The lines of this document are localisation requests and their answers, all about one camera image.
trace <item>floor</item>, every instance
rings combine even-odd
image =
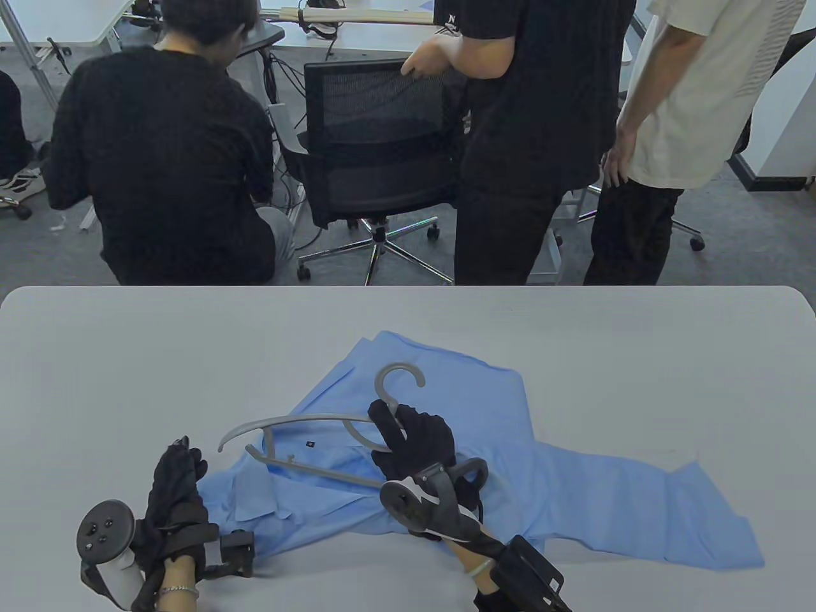
[[[125,29],[128,43],[150,42],[152,34],[144,30]],[[630,36],[636,52],[638,40]],[[280,57],[295,67],[314,57],[281,52]],[[86,54],[69,58],[76,65]],[[339,56],[336,59],[352,59]],[[0,52],[0,69],[19,84],[24,101],[24,121],[31,140],[46,140],[52,115],[31,73],[14,49]],[[51,80],[62,87],[67,80],[58,64],[49,67]],[[240,70],[237,77],[242,79]],[[282,86],[282,100],[291,106],[292,115],[303,114],[303,102],[291,87]],[[75,206],[66,213],[52,211],[45,195],[27,202],[33,217],[20,222],[8,211],[0,211],[0,300],[19,286],[26,285],[108,285],[115,280],[99,257],[101,234],[97,224],[81,233],[78,225],[87,205]],[[424,233],[404,237],[400,243],[415,255],[453,273],[455,211],[438,206],[432,211],[402,215],[393,226],[408,224],[430,214],[438,215],[441,237],[431,243]],[[694,253],[685,234],[676,234],[661,282],[673,285],[789,285],[800,290],[816,305],[816,202],[805,193],[747,193],[734,174],[725,167],[704,188],[687,193],[678,206],[678,219],[700,228],[707,248]],[[564,227],[564,284],[579,284],[591,258],[589,233],[591,224]],[[303,245],[316,235],[308,214],[301,215],[297,242]],[[361,239],[362,232],[349,232],[345,223],[334,224],[307,251],[339,246]],[[367,267],[367,252],[342,255],[314,263],[313,285],[362,284]],[[419,285],[434,282],[421,269],[413,268],[392,255],[379,264],[375,284]]]

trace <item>gray plastic hanger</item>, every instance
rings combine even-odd
[[[390,366],[385,366],[382,370],[379,371],[379,373],[375,377],[374,390],[376,391],[377,396],[382,401],[385,402],[386,406],[388,406],[388,409],[391,411],[391,414],[394,416],[394,419],[396,420],[397,407],[399,406],[399,401],[397,401],[385,390],[385,377],[388,376],[388,374],[390,374],[391,372],[394,372],[395,370],[409,371],[414,376],[417,386],[419,387],[425,386],[425,376],[422,373],[422,371],[413,364],[393,363]],[[331,478],[332,480],[336,481],[350,482],[354,485],[367,486],[372,489],[379,489],[382,486],[383,484],[382,482],[374,481],[369,478],[360,478],[343,472],[335,472],[333,470],[315,468],[314,466],[307,465],[305,463],[298,463],[297,461],[295,461],[294,455],[290,455],[287,461],[276,458],[275,439],[272,433],[273,428],[277,427],[278,425],[286,425],[290,423],[305,423],[309,421],[340,421],[341,423],[343,423],[343,426],[346,428],[346,431],[355,440],[360,442],[360,444],[362,444],[366,448],[369,448],[371,450],[377,450],[378,452],[381,453],[391,452],[391,450],[387,446],[382,446],[381,444],[372,442],[367,437],[363,436],[360,432],[358,432],[355,429],[353,425],[353,423],[371,423],[371,419],[368,419],[363,416],[353,415],[300,415],[300,416],[296,415],[296,416],[280,416],[274,419],[252,421],[251,423],[239,425],[235,429],[232,429],[230,432],[228,432],[224,437],[222,437],[221,442],[218,445],[218,452],[224,450],[224,445],[233,438],[241,436],[244,433],[260,429],[264,432],[264,443],[266,445],[267,454],[264,455],[252,444],[246,445],[246,452],[249,453],[250,457],[257,461],[260,461],[261,463],[265,463],[266,465],[274,465],[279,468],[300,470],[301,472],[306,472],[309,474],[313,474],[315,476]]]

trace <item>white t-shirt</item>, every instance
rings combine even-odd
[[[675,90],[637,133],[629,176],[650,187],[702,187],[731,157],[805,0],[653,0],[629,85],[667,24],[707,37]]]

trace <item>silver bracelet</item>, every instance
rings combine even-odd
[[[479,574],[481,574],[483,571],[487,570],[488,568],[490,568],[492,570],[494,565],[495,565],[495,561],[493,561],[493,559],[487,559],[486,561],[482,562],[478,567],[475,567],[472,570],[470,570],[468,572],[468,577],[469,578],[476,578]]]
[[[198,589],[195,587],[167,587],[158,592],[158,599],[164,597],[167,593],[184,592],[193,595],[198,600]]]

